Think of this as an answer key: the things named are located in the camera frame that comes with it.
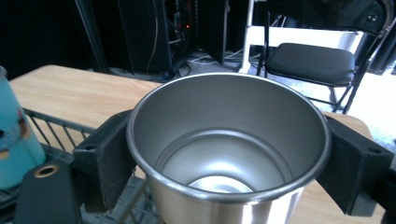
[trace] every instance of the chair seat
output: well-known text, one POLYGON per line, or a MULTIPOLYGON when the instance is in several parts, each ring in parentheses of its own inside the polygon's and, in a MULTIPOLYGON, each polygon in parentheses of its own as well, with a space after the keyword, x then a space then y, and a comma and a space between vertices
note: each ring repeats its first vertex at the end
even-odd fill
POLYGON ((283 43, 265 62, 274 75, 329 86, 348 86, 354 76, 354 55, 343 49, 283 43))

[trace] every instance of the chair backrest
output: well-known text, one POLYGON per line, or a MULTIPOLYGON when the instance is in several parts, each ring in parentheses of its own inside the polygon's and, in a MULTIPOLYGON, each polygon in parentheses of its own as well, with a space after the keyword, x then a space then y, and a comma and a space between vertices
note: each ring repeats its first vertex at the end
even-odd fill
POLYGON ((313 28, 363 31, 382 37, 393 20, 392 0, 267 0, 271 14, 313 28))

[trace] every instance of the black foam holder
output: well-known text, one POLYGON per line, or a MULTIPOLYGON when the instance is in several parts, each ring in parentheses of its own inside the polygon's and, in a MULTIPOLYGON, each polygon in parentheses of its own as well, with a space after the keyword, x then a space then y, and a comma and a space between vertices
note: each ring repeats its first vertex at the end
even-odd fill
POLYGON ((346 215, 370 217, 375 185, 388 175, 394 155, 336 119, 327 119, 332 155, 317 181, 346 215))
POLYGON ((73 151, 75 169, 88 179, 88 212, 112 210, 136 167, 126 141, 130 112, 112 116, 73 151))

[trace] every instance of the black cable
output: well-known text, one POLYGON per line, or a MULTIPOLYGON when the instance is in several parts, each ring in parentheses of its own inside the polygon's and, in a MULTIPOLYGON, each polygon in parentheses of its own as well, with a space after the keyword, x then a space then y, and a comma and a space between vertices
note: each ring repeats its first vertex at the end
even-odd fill
POLYGON ((157 41, 158 41, 158 12, 157 12, 157 5, 155 4, 155 0, 152 0, 152 4, 154 6, 154 16, 155 16, 155 36, 154 36, 154 46, 152 48, 151 55, 148 59, 148 65, 146 68, 146 74, 149 74, 149 66, 151 64, 151 60, 154 57, 156 48, 157 48, 157 41))

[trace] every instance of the pot bottom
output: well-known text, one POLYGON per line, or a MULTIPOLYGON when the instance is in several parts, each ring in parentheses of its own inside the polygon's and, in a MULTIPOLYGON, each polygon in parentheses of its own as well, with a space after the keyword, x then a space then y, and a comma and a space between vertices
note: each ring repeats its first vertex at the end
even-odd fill
POLYGON ((252 134, 227 129, 179 137, 155 167, 181 184, 222 193, 271 189, 292 180, 289 166, 271 145, 252 134))

